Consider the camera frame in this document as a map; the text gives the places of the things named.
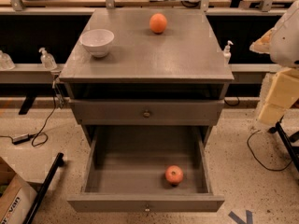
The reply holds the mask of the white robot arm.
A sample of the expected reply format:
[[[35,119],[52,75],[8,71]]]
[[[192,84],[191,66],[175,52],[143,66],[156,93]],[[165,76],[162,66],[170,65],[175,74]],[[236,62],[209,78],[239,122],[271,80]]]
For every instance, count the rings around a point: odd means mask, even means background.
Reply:
[[[258,121],[274,125],[299,99],[299,1],[293,2],[275,26],[253,42],[249,50],[269,54],[272,62],[282,66],[274,74],[258,113]]]

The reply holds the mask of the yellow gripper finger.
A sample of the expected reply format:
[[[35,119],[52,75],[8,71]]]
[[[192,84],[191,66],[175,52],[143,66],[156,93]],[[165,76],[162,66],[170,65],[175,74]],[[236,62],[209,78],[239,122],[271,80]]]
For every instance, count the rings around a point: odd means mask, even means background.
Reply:
[[[274,32],[273,28],[269,29],[260,38],[251,43],[249,50],[258,54],[269,54]]]
[[[257,120],[275,125],[299,99],[299,70],[285,68],[274,74],[269,92],[262,101]]]

